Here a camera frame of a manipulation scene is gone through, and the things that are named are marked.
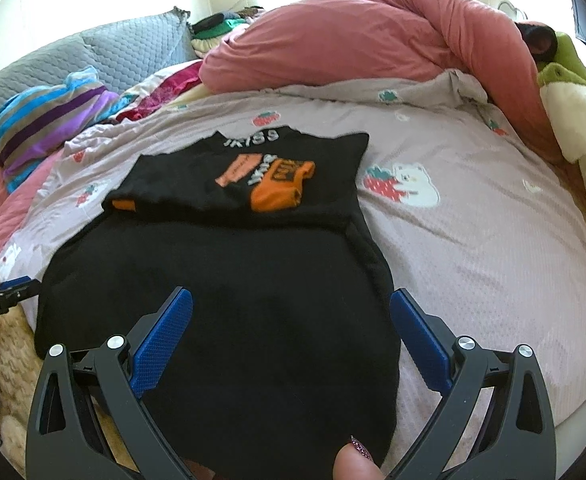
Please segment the right hand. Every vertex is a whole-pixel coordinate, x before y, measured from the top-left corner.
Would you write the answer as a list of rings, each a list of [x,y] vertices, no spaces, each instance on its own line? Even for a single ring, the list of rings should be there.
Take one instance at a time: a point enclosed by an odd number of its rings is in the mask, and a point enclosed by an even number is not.
[[[336,454],[332,469],[333,480],[384,480],[385,474],[374,463],[366,446],[358,439],[349,437]]]

